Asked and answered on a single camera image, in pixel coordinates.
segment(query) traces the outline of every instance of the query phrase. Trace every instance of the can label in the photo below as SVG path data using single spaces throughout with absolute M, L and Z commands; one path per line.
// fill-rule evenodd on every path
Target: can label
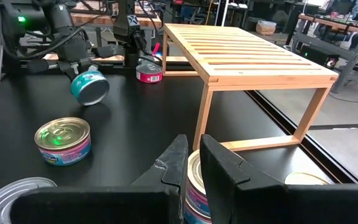
M 136 78 L 144 83 L 157 83 L 162 80 L 162 68 L 150 63 L 138 65 Z
M 209 220 L 205 220 L 201 217 L 199 217 L 191 208 L 190 206 L 186 203 L 185 205 L 185 220 L 189 223 L 189 224 L 210 224 L 211 221 Z
M 186 186 L 186 197 L 189 203 L 203 215 L 210 216 L 208 202 L 189 183 Z
M 136 72 L 136 78 L 144 83 L 157 83 L 162 80 L 162 72 L 153 75 Z
M 89 85 L 90 83 L 93 83 L 95 81 L 99 80 L 106 80 L 106 78 L 103 76 L 103 74 L 97 70 L 92 71 L 86 71 L 81 74 L 79 74 L 73 82 L 71 83 L 71 93 L 74 95 L 76 99 L 78 99 L 78 96 L 81 93 L 81 90 Z
M 88 137 L 79 146 L 66 151 L 46 151 L 39 148 L 43 159 L 55 166 L 68 166 L 82 160 L 91 150 L 91 138 Z

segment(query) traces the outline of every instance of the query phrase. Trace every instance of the teal can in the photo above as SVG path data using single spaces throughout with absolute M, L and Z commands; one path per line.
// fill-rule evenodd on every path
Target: teal can
M 84 106 L 99 103 L 108 94 L 109 89 L 109 82 L 97 70 L 83 72 L 71 82 L 71 93 Z

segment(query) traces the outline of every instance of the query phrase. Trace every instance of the black tabletop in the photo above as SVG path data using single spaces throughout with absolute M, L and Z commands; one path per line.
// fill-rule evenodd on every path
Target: black tabletop
M 105 99 L 82 107 L 63 75 L 7 78 L 0 86 L 0 188 L 26 177 L 46 177 L 59 186 L 128 185 L 146 171 L 177 136 L 193 135 L 203 82 L 164 78 L 143 84 L 133 75 L 106 75 Z M 68 167 L 44 162 L 34 133 L 48 121 L 76 116 L 91 126 L 92 150 Z M 243 91 L 215 92 L 206 132 L 218 141 L 265 138 L 283 131 Z M 296 146 L 240 152 L 278 180 L 293 171 L 328 179 Z

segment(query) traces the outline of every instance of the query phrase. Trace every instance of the cat food can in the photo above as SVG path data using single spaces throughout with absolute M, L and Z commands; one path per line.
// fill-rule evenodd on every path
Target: cat food can
M 189 202 L 186 200 L 185 204 L 185 220 L 189 224 L 210 224 L 211 219 L 210 217 L 207 217 L 205 215 L 202 215 L 201 213 L 197 212 L 195 208 L 193 208 Z
M 43 177 L 18 180 L 0 189 L 0 224 L 11 224 L 9 212 L 13 202 L 22 194 L 41 187 L 56 187 L 56 184 Z
M 294 184 L 294 185 L 326 185 L 329 182 L 323 180 L 322 178 L 309 174 L 306 172 L 292 172 L 289 174 L 284 181 L 285 184 Z
M 56 119 L 38 129 L 34 141 L 49 164 L 72 165 L 91 150 L 90 126 L 80 118 Z
M 97 70 L 79 74 L 71 83 L 71 93 L 84 106 L 99 103 L 110 90 L 110 84 Z
M 203 177 L 201 175 L 200 150 L 194 151 L 189 156 L 187 179 L 186 198 L 188 203 L 202 215 L 210 216 Z
M 162 67 L 152 63 L 136 66 L 136 78 L 144 83 L 157 83 L 162 80 Z

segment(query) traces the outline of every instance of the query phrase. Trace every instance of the white label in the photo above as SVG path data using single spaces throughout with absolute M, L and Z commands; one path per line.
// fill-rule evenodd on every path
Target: white label
M 150 81 L 151 81 L 151 82 L 158 82 L 158 81 L 160 81 L 160 77 L 159 77 L 159 76 L 150 77 Z

